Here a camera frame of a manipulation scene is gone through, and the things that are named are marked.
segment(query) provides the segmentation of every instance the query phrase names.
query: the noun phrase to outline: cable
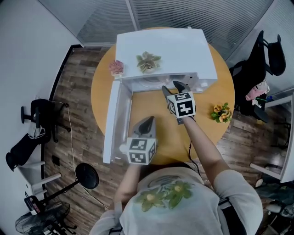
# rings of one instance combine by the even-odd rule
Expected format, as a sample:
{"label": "cable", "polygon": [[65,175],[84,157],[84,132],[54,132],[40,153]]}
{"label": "cable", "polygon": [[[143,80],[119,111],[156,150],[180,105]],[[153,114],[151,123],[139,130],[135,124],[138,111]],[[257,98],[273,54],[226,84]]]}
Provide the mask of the cable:
{"label": "cable", "polygon": [[[51,102],[54,102],[54,103],[60,103],[60,104],[64,104],[62,102],[58,102],[58,101],[51,101]],[[70,129],[71,129],[71,132],[70,132],[70,138],[71,138],[71,147],[72,147],[72,153],[73,153],[73,170],[74,170],[74,174],[75,174],[75,177],[77,178],[77,174],[75,172],[75,162],[74,162],[74,147],[73,147],[73,129],[72,129],[72,123],[70,121],[70,115],[69,115],[69,108],[68,108],[68,120],[69,120],[69,125],[70,125]],[[83,186],[81,185],[81,183],[79,183],[79,185],[86,191],[86,193],[91,196],[92,198],[94,198],[97,202],[99,202],[100,204],[102,204],[105,208],[109,209],[108,206],[104,205],[103,202],[101,202],[100,200],[98,200],[97,198],[95,198],[93,195],[91,195],[88,190]]]}
{"label": "cable", "polygon": [[189,146],[189,159],[194,164],[194,166],[197,168],[198,174],[201,177],[198,164],[196,162],[194,162],[191,158],[191,147],[192,147],[192,140],[190,140],[190,146]]}
{"label": "cable", "polygon": [[[77,181],[78,179],[77,178],[75,178],[75,182]],[[65,192],[63,192],[63,193],[67,193],[69,190],[71,190],[72,188],[70,188],[70,189],[68,189],[68,190],[66,190]]]}

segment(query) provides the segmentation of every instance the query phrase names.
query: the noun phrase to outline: wooden floor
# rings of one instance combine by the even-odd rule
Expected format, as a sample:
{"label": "wooden floor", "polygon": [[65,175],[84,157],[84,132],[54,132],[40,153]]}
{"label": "wooden floor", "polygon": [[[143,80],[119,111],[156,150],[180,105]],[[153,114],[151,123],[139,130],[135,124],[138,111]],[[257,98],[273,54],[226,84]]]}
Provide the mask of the wooden floor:
{"label": "wooden floor", "polygon": [[[107,48],[75,49],[65,65],[54,100],[69,104],[75,166],[86,162],[97,170],[100,178],[99,186],[89,192],[109,206],[126,171],[127,164],[123,162],[110,165],[102,163],[104,135],[96,124],[91,108],[92,78],[106,51]],[[286,153],[286,151],[270,147],[274,137],[284,138],[281,133],[276,132],[273,125],[274,121],[281,119],[281,111],[276,108],[269,109],[268,112],[272,120],[264,125],[258,124],[253,117],[234,112],[229,128],[217,144],[217,148],[229,166],[242,173],[251,185],[255,185],[261,176],[260,172],[249,167],[251,162],[283,165]],[[63,110],[60,121],[69,126],[67,109]],[[59,142],[51,141],[45,146],[45,176],[61,173],[62,177],[46,185],[48,195],[76,179],[70,133],[62,128],[59,128],[58,131]],[[52,163],[52,155],[60,158],[59,167]],[[201,165],[200,173],[205,180],[206,176]],[[71,211],[67,220],[70,225],[78,226],[77,234],[89,234],[93,224],[105,212],[105,207],[87,195],[80,185],[60,195],[57,200],[70,203]]]}

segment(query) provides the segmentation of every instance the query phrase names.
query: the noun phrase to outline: pink flower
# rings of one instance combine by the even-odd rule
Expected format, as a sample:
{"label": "pink flower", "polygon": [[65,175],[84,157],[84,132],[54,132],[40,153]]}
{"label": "pink flower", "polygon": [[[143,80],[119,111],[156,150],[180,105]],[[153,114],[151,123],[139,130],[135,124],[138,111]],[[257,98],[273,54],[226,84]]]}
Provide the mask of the pink flower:
{"label": "pink flower", "polygon": [[113,75],[123,73],[124,64],[121,61],[114,60],[109,64],[109,70],[113,73]]}

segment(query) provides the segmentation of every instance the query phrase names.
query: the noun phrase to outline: window blind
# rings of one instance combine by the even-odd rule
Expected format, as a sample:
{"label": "window blind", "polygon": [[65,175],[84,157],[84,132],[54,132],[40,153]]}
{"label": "window blind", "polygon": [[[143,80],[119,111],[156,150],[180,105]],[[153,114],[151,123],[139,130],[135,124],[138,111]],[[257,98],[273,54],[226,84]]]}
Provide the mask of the window blind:
{"label": "window blind", "polygon": [[263,16],[272,0],[132,0],[139,29],[200,28],[226,59]]}
{"label": "window blind", "polygon": [[125,0],[39,0],[83,44],[115,43],[135,30]]}

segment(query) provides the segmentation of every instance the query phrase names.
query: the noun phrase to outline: pink object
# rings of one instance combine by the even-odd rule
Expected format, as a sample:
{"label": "pink object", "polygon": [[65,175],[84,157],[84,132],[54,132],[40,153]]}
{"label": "pink object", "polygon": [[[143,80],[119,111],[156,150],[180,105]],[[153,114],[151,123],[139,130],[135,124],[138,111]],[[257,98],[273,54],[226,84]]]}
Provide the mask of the pink object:
{"label": "pink object", "polygon": [[256,87],[252,88],[251,91],[245,96],[246,100],[251,101],[256,97],[266,93],[266,90],[258,90]]}
{"label": "pink object", "polygon": [[109,64],[109,70],[112,72],[112,75],[122,74],[124,72],[124,64],[121,61],[114,60]]}

